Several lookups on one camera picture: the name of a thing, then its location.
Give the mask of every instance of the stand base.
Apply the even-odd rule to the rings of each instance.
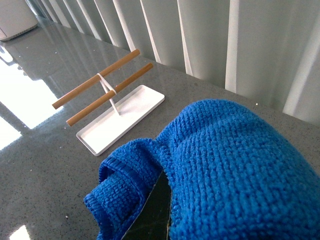
[[[115,104],[120,115],[111,107],[76,136],[93,155],[99,156],[164,100],[163,94],[140,85]]]

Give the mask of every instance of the speckled stone countertop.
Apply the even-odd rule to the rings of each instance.
[[[31,240],[95,239],[99,227],[83,197],[98,184],[101,161],[130,140],[156,137],[197,100],[228,99],[248,107],[284,135],[320,174],[319,127],[142,56],[107,77],[115,86],[146,63],[154,63],[114,100],[143,84],[164,94],[165,101],[101,156],[94,156],[76,133],[110,104],[73,127],[66,120],[102,96],[101,86],[93,86],[58,111],[50,103],[128,52],[46,20],[0,46],[0,139],[11,142],[0,146],[1,240],[8,240],[21,226]]]

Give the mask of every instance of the wooden rod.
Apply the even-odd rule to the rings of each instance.
[[[118,68],[120,68],[121,66],[129,62],[130,60],[134,59],[139,54],[140,54],[140,51],[138,49],[134,50],[133,52],[130,52],[128,55],[124,56],[123,58],[119,59],[112,65],[108,66],[106,69],[102,70],[100,72],[101,76],[104,77],[112,73],[114,70],[117,70]],[[77,86],[75,89],[68,92],[66,95],[59,98],[54,104],[52,104],[52,106],[55,109],[60,108],[62,105],[66,104],[67,102],[69,102],[70,100],[72,100],[73,98],[78,96],[80,93],[90,88],[92,85],[96,84],[99,81],[100,81],[100,77],[98,75],[94,75],[93,77],[91,77],[90,79],[82,83],[81,85]]]
[[[152,63],[148,63],[143,68],[141,68],[136,73],[132,74],[130,77],[128,77],[126,80],[121,82],[119,85],[117,85],[114,90],[119,93],[121,90],[123,90],[125,87],[127,87],[129,84],[133,83],[135,80],[137,80],[139,77],[141,77],[143,74],[148,72],[150,69],[153,68]],[[93,110],[97,109],[99,106],[101,106],[106,101],[110,100],[112,97],[114,97],[116,94],[114,91],[109,91],[105,95],[98,98],[96,101],[91,103],[86,108],[82,109],[80,112],[78,112],[76,115],[68,119],[66,122],[71,127],[72,125],[76,124],[78,121],[83,119],[85,116],[87,116],[89,113],[91,113]]]

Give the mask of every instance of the curtain fold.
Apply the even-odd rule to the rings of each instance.
[[[320,126],[319,0],[27,0],[65,27]]]

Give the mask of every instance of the microfiber cloth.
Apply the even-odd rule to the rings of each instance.
[[[162,169],[172,190],[172,240],[320,239],[319,176],[260,117],[213,99],[102,162],[100,184],[84,198],[98,239],[121,239]]]

